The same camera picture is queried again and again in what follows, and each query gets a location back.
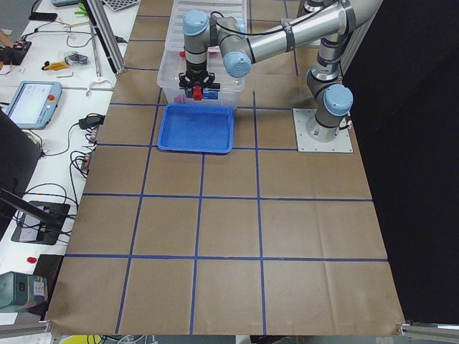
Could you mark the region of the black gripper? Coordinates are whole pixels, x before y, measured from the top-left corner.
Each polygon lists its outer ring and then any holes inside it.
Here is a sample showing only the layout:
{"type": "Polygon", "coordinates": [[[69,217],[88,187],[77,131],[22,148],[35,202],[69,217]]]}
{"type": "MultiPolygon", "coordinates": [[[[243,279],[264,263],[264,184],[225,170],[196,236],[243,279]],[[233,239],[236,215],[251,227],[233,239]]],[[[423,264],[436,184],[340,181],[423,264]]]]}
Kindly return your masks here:
{"type": "Polygon", "coordinates": [[[179,87],[184,89],[186,98],[194,97],[194,86],[199,87],[199,99],[211,99],[212,91],[207,89],[214,84],[215,75],[207,71],[207,61],[193,63],[186,61],[186,72],[179,74],[179,87]]]}

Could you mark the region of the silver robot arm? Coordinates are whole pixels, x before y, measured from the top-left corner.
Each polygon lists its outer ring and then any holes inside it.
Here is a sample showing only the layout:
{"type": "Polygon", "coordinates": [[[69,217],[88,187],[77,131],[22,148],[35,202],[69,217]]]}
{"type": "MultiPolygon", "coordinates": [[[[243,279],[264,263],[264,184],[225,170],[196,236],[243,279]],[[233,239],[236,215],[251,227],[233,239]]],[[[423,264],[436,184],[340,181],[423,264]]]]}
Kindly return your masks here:
{"type": "Polygon", "coordinates": [[[307,86],[318,105],[307,122],[308,135],[322,143],[333,141],[343,130],[353,95],[339,84],[339,64],[355,29],[367,23],[381,6],[380,1],[307,1],[306,12],[265,32],[244,33],[238,20],[219,12],[205,14],[192,9],[184,15],[186,70],[179,87],[187,97],[197,97],[204,88],[218,89],[207,69],[209,47],[219,47],[227,73],[244,77],[258,62],[319,40],[316,63],[306,75],[307,86]]]}

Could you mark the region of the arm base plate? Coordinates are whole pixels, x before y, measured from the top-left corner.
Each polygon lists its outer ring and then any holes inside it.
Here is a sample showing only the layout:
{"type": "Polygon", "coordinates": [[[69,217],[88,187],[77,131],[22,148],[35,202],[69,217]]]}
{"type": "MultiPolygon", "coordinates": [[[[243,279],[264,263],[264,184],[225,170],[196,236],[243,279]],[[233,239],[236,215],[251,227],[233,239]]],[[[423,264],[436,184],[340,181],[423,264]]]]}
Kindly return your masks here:
{"type": "Polygon", "coordinates": [[[293,122],[300,153],[353,153],[349,129],[343,118],[336,128],[316,121],[316,109],[293,108],[293,122]]]}

